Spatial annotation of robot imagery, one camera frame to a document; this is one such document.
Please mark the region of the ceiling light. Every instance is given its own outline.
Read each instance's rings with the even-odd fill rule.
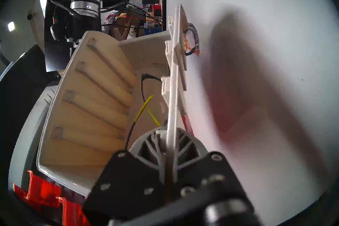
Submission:
[[[14,29],[15,29],[14,22],[10,22],[10,23],[8,24],[8,31],[12,32]]]

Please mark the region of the metal cylinder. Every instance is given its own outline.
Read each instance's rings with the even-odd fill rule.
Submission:
[[[220,219],[247,212],[246,204],[240,199],[230,199],[211,204],[205,210],[205,220],[207,223],[215,223]]]
[[[71,0],[70,7],[80,15],[98,17],[100,0]]]

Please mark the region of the red plastic part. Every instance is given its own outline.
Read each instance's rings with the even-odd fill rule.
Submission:
[[[29,206],[34,208],[37,212],[41,212],[41,205],[38,203],[35,203],[34,201],[30,201],[27,199],[27,192],[24,191],[22,188],[18,187],[13,183],[13,189],[15,194],[23,200],[25,203],[27,203]]]
[[[61,187],[34,175],[31,170],[27,172],[30,174],[27,199],[41,205],[59,207],[60,203],[55,197],[61,196]]]
[[[152,11],[154,12],[154,10],[161,10],[161,15],[162,15],[161,4],[153,4]]]
[[[65,198],[57,197],[57,199],[63,204],[63,226],[91,226],[85,214],[82,213],[81,205],[67,201]]]

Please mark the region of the screw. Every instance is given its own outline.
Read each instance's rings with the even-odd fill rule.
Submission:
[[[215,181],[223,181],[223,180],[226,180],[225,176],[224,175],[221,175],[221,174],[213,174],[211,175],[208,180],[210,182],[215,182]]]
[[[222,157],[218,154],[213,154],[211,158],[215,161],[222,161]]]
[[[208,184],[208,180],[207,179],[202,179],[201,184],[202,185],[207,185]]]
[[[104,183],[100,185],[100,190],[104,191],[104,190],[108,190],[111,187],[110,183]]]
[[[195,192],[195,189],[191,186],[186,186],[186,187],[183,187],[180,191],[180,195],[182,197],[186,197],[187,194],[191,193],[191,192]]]
[[[150,194],[152,194],[153,190],[154,190],[154,188],[147,188],[147,189],[144,190],[144,194],[150,195]]]

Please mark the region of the beige plastic housing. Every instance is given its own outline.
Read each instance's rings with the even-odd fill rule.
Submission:
[[[124,147],[135,82],[118,42],[104,33],[87,32],[50,106],[39,170],[86,195],[112,153]]]
[[[166,75],[169,32],[118,42],[101,32],[84,34],[53,98],[40,140],[38,169],[87,196],[117,150],[125,146],[143,105],[141,74]],[[161,83],[144,82],[148,107],[160,123],[168,117]],[[129,146],[157,125],[145,110]]]

